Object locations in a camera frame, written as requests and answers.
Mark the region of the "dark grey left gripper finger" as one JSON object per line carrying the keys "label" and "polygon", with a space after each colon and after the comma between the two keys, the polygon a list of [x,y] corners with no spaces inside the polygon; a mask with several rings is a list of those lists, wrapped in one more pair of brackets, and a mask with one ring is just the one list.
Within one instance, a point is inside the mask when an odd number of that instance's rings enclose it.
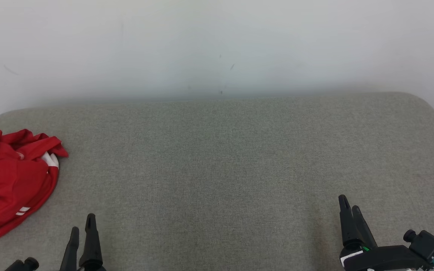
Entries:
{"label": "dark grey left gripper finger", "polygon": [[59,271],[77,271],[77,251],[79,249],[79,228],[72,227]]}
{"label": "dark grey left gripper finger", "polygon": [[85,232],[86,240],[83,247],[83,254],[78,263],[78,271],[104,271],[95,214],[88,214],[86,218]]}

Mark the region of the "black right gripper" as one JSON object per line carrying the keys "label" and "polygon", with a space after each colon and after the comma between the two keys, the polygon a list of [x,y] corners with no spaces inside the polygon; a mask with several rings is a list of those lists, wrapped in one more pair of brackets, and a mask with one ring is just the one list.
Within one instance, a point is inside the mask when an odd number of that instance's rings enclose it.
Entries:
{"label": "black right gripper", "polygon": [[[345,271],[392,271],[424,268],[424,260],[404,245],[377,247],[375,238],[360,208],[356,205],[351,208],[345,195],[339,195],[339,207],[344,247],[339,258]],[[361,248],[361,240],[369,250]]]}

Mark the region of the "red white basketball jersey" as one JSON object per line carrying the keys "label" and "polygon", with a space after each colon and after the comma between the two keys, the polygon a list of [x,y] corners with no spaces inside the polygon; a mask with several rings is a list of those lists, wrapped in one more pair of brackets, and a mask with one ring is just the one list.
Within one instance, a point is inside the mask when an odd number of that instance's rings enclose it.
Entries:
{"label": "red white basketball jersey", "polygon": [[58,182],[59,161],[45,153],[34,160],[0,160],[0,237],[38,211]]}

